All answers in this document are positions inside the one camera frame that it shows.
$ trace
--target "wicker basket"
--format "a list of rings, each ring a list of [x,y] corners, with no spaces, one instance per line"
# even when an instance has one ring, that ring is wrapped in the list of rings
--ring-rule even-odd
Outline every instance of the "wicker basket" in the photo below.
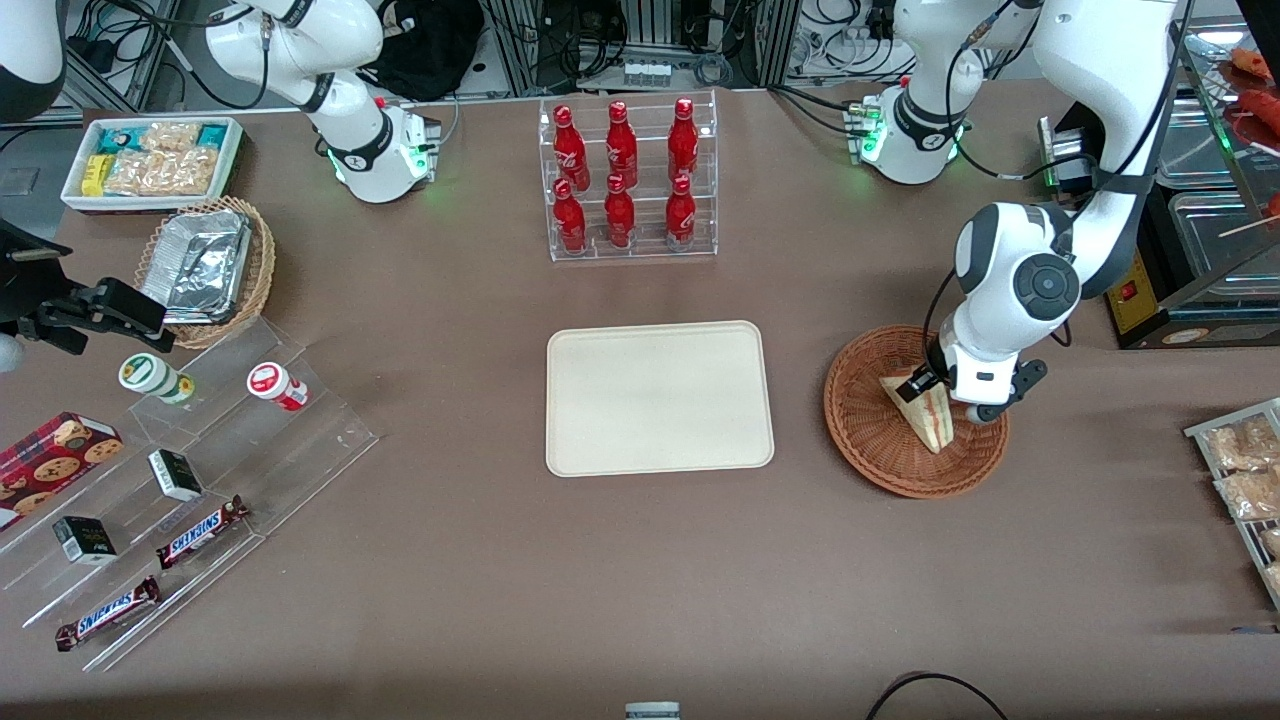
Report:
[[[230,320],[220,325],[165,325],[177,336],[177,343],[188,350],[209,347],[244,320],[261,313],[262,306],[266,305],[266,296],[271,292],[271,272],[275,270],[275,240],[271,237],[271,228],[266,227],[262,215],[252,205],[238,197],[219,197],[210,202],[183,208],[177,214],[212,213],[215,210],[236,210],[253,220],[250,256],[244,261],[244,278],[241,281],[239,297],[236,299],[238,310]],[[138,269],[133,273],[133,287],[142,287],[142,281],[147,277],[147,269],[151,266],[151,254],[155,252],[160,231],[173,217],[175,215],[165,219],[156,228],[156,232],[151,233],[151,241],[142,251],[142,261],[138,263]]]
[[[965,419],[964,405],[952,402],[955,439],[942,452],[929,452],[879,383],[919,363],[920,328],[913,325],[878,328],[846,345],[827,373],[827,429],[845,460],[870,482],[906,497],[950,497],[973,489],[1000,465],[1009,418],[975,425]]]

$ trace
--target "white tray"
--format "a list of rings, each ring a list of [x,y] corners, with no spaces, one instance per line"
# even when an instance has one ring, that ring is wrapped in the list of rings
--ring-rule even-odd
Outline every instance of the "white tray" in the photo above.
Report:
[[[547,468],[562,477],[760,468],[773,425],[746,320],[561,331],[547,343]]]
[[[140,127],[156,120],[189,122],[206,126],[227,126],[227,135],[223,145],[218,149],[218,163],[214,165],[214,177],[209,182],[209,190],[204,195],[165,195],[160,197],[128,197],[128,196],[100,196],[90,197],[81,195],[81,181],[84,179],[84,165],[97,150],[102,133],[108,129],[122,127]],[[73,210],[81,213],[106,214],[106,213],[159,213],[218,200],[227,188],[230,179],[232,168],[236,165],[236,152],[239,150],[241,124],[225,115],[164,115],[157,118],[111,118],[106,120],[93,120],[84,128],[84,137],[81,138],[79,150],[76,151],[76,160],[67,173],[63,183],[63,202]]]

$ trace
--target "acrylic display stand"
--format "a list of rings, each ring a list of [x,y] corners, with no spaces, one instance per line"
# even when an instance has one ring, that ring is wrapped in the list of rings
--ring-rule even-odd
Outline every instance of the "acrylic display stand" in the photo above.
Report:
[[[1221,428],[1224,425],[1231,425],[1242,420],[1249,420],[1252,418],[1265,418],[1267,423],[1271,424],[1271,430],[1280,437],[1280,398],[1268,400],[1267,402],[1261,402],[1251,407],[1245,407],[1238,413],[1231,413],[1230,415],[1222,415],[1208,423],[1201,423],[1183,430],[1183,434],[1196,441],[1196,446],[1199,448],[1201,455],[1204,456],[1204,462],[1208,465],[1210,473],[1213,474],[1213,488],[1217,489],[1219,495],[1222,495],[1222,479],[1233,474],[1234,470],[1222,470],[1219,459],[1210,450],[1208,445],[1208,432],[1215,428]],[[1229,502],[1226,496],[1222,500]],[[1238,520],[1233,518],[1235,528],[1240,530],[1240,537],[1244,538],[1244,546],[1249,551],[1249,557],[1253,559],[1253,565],[1257,568],[1258,573],[1267,565],[1280,561],[1280,559],[1274,557],[1267,550],[1267,546],[1262,542],[1262,533],[1277,527],[1280,521],[1277,520]],[[1280,593],[1271,587],[1271,583],[1263,580],[1262,583],[1267,588],[1267,593],[1271,594],[1271,603],[1280,610]]]
[[[155,575],[164,598],[65,653],[83,670],[106,670],[204,592],[375,442],[364,421],[315,375],[303,348],[257,318],[182,370],[196,380],[186,402],[138,401],[114,423],[125,443],[61,495],[0,534],[0,601],[20,609],[24,628],[47,637]],[[248,395],[244,379],[271,360],[305,382],[310,400],[296,413]],[[187,456],[204,486],[191,502],[165,497],[147,455],[163,447]],[[156,548],[239,495],[251,515],[174,568],[161,570]],[[64,515],[97,518],[119,556],[93,568],[72,564],[52,524]]]
[[[694,124],[698,126],[698,169],[690,195],[698,206],[694,215],[694,240],[689,250],[673,252],[667,247],[667,199],[671,197],[671,177],[667,172],[667,135],[675,120],[676,100],[689,97],[694,101]],[[580,95],[543,100],[539,106],[538,150],[543,168],[543,200],[547,205],[547,236],[552,260],[625,260],[634,258],[684,258],[714,255],[718,249],[718,224],[716,197],[719,190],[717,181],[717,119],[716,95],[713,92],[685,94],[645,94],[628,95],[622,100],[627,104],[627,115],[636,132],[639,149],[639,183],[631,188],[631,200],[636,208],[635,240],[628,250],[614,247],[608,238],[608,224],[604,218],[604,199],[608,196],[605,179],[609,177],[609,161],[604,149],[604,138],[609,132],[609,110],[604,99]],[[552,206],[556,196],[552,183],[559,177],[556,164],[556,123],[552,110],[557,105],[568,105],[573,110],[573,124],[586,142],[586,165],[591,172],[591,186],[586,192],[577,193],[579,202],[586,214],[586,251],[570,255],[556,229],[556,217]]]

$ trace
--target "red bottle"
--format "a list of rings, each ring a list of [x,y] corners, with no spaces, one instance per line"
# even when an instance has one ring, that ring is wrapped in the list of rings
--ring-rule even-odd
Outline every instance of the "red bottle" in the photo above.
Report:
[[[591,187],[591,173],[586,169],[586,143],[582,133],[573,127],[573,113],[566,105],[557,105],[552,113],[556,118],[556,164],[561,177],[568,178],[573,188],[585,192]]]
[[[609,172],[622,176],[626,187],[635,187],[640,176],[640,161],[636,152],[636,131],[627,122],[627,104],[616,100],[609,102],[609,135],[604,138],[609,152]]]
[[[667,173],[675,182],[681,173],[694,177],[698,169],[698,128],[694,127],[694,101],[676,100],[676,122],[667,136]]]
[[[667,247],[684,252],[694,242],[694,213],[698,210],[689,195],[689,176],[680,176],[671,183],[667,199]]]
[[[561,245],[564,246],[564,252],[581,255],[586,251],[586,217],[582,215],[582,205],[573,197],[573,187],[567,179],[556,178],[552,190],[556,192],[552,214],[556,215]]]
[[[627,195],[621,173],[609,176],[609,196],[604,199],[604,215],[609,219],[609,242],[620,250],[631,247],[636,228],[636,206]]]

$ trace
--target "table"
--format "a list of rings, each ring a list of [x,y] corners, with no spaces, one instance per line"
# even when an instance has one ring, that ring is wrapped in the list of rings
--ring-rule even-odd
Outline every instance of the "table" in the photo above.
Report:
[[[765,92],[719,102],[719,256],[621,268],[548,260],[535,102],[465,106],[439,181],[387,206],[334,182],[302,115],[241,115],[237,193],[279,246],[266,315],[387,437],[110,673],[59,664],[0,598],[0,715],[620,717],[671,698],[690,719],[824,719],[929,669],[1014,717],[1277,716],[1280,638],[1226,634],[1275,616],[1180,432],[1277,395],[1275,354],[1120,352],[1088,302],[1075,347],[1030,355],[1051,374],[984,484],[887,495],[826,434],[827,366],[920,320],[974,210],[1039,188],[961,163],[895,186]],[[1036,119],[1068,105],[1041,81],[989,83],[966,146],[1030,167]],[[155,222],[68,213],[68,273],[132,277]],[[547,470],[554,332],[727,319],[764,337],[768,466]],[[116,416],[133,350],[31,348],[0,375],[0,442],[63,409]],[[913,685],[882,717],[980,712]]]

